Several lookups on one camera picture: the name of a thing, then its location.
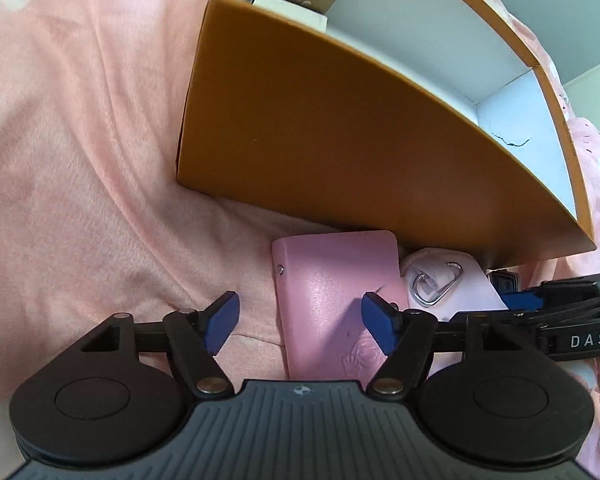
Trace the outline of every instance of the pink notebook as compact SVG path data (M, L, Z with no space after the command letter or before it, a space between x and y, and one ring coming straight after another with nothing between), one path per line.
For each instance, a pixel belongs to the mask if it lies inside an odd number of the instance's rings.
M366 386L385 357L362 323L363 294L407 306L394 234L291 236L272 252L289 379Z

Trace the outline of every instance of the metal screw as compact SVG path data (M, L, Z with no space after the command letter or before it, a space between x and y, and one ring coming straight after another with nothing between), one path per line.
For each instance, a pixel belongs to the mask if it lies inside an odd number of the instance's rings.
M385 377L375 381L372 385L372 388L379 394L393 395L399 394L401 391L403 391L404 384L402 384L402 381L398 379Z
M204 394L221 394L229 387L229 383L221 377L205 377L198 381L196 387Z

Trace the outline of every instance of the ribbed surface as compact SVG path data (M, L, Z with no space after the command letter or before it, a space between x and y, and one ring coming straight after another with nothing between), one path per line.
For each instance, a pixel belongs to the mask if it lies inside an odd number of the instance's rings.
M198 406L180 434L134 463L90 472L30 463L13 480L586 480L575 464L543 472L480 469L440 451L398 404L355 383L250 381Z

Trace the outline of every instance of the metal clip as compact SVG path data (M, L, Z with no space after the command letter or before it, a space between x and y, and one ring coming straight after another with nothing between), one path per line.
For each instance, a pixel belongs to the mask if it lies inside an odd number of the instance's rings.
M444 287L442 287L431 300L425 300L418 292L418 284L422 280L424 280L427 277L427 275L424 272L421 272L413 279L413 283L411 283L411 290L413 291L413 297L422 306L424 306L426 308L429 308L430 306L434 306L437 302L439 302L442 298L444 298L445 294L451 290L451 287L453 287L460 280L460 276L462 276L462 267L460 266L460 264L456 264L455 262L447 262L446 264L453 269L457 269L458 274L456 275L456 277L454 279L452 279Z

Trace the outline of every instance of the pink patterned fabric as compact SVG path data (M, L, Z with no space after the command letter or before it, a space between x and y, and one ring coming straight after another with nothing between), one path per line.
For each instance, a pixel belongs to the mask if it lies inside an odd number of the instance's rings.
M21 460L8 396L113 312L156 320L236 290L242 316L221 365L236 385L285 377L270 244L329 229L177 185L206 1L0 0L0 478ZM506 16L561 94L536 38ZM570 125L600 247L600 139ZM600 249L528 275L597 270Z

